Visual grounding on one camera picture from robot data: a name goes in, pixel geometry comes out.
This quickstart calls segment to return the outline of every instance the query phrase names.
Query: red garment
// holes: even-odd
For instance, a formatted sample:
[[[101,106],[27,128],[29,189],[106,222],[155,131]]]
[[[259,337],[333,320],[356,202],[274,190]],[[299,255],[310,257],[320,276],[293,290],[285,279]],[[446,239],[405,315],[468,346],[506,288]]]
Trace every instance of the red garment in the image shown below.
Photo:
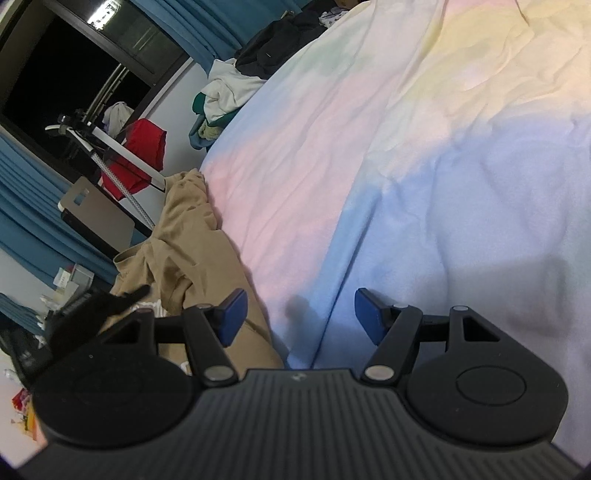
[[[137,155],[148,165],[162,171],[166,132],[154,125],[150,120],[142,118],[132,123],[126,130],[127,142],[125,148]],[[130,193],[138,193],[151,183],[150,176],[138,167],[117,154],[109,166],[117,178]],[[117,200],[124,198],[115,184],[103,172],[104,188]]]

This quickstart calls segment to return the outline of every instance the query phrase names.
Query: khaki pants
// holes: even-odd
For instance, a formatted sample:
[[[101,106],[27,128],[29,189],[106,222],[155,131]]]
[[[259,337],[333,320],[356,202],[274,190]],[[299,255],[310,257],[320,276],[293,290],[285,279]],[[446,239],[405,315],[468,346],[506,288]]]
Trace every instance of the khaki pants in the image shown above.
[[[203,176],[193,170],[167,178],[161,219],[145,242],[115,257],[119,275],[111,293],[152,287],[144,301],[162,301],[169,315],[198,303],[217,305],[234,289],[248,294],[248,319],[226,353],[241,376],[248,368],[283,368],[269,327],[228,237],[217,230]],[[107,326],[116,319],[110,319]],[[161,345],[161,356],[181,364],[183,345]]]

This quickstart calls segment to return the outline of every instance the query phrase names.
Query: dark window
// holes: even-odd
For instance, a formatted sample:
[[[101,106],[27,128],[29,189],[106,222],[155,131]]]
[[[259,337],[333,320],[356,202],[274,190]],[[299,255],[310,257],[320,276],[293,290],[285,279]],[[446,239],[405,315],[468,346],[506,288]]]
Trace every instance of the dark window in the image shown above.
[[[56,17],[21,71],[2,113],[78,176],[92,177],[94,162],[66,137],[50,137],[44,128],[57,123],[61,113],[86,110],[117,65],[108,53]],[[108,105],[125,101],[135,108],[149,91],[148,85],[128,73]]]
[[[58,0],[79,19],[121,48],[155,77],[183,52],[137,7],[125,0]]]

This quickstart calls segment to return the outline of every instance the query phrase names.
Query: blue curtain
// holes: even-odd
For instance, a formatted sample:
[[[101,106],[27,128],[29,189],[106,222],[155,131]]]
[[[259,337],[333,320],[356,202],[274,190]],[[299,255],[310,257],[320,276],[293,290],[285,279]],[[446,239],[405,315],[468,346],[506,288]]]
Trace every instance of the blue curtain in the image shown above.
[[[60,218],[69,188],[0,132],[0,248],[50,287],[60,267],[75,263],[112,284],[113,262]]]
[[[16,322],[33,335],[43,335],[43,330],[37,324],[37,314],[34,310],[23,307],[12,301],[5,294],[0,293],[0,312]]]
[[[209,72],[286,10],[309,0],[132,0]]]

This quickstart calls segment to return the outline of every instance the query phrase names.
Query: bed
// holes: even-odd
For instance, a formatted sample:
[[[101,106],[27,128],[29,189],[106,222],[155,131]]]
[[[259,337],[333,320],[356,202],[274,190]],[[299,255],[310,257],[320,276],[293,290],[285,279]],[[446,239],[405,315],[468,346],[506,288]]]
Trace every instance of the bed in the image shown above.
[[[359,371],[359,287],[467,304],[561,373],[591,460],[590,40],[586,0],[372,0],[243,107],[202,171],[289,366]]]

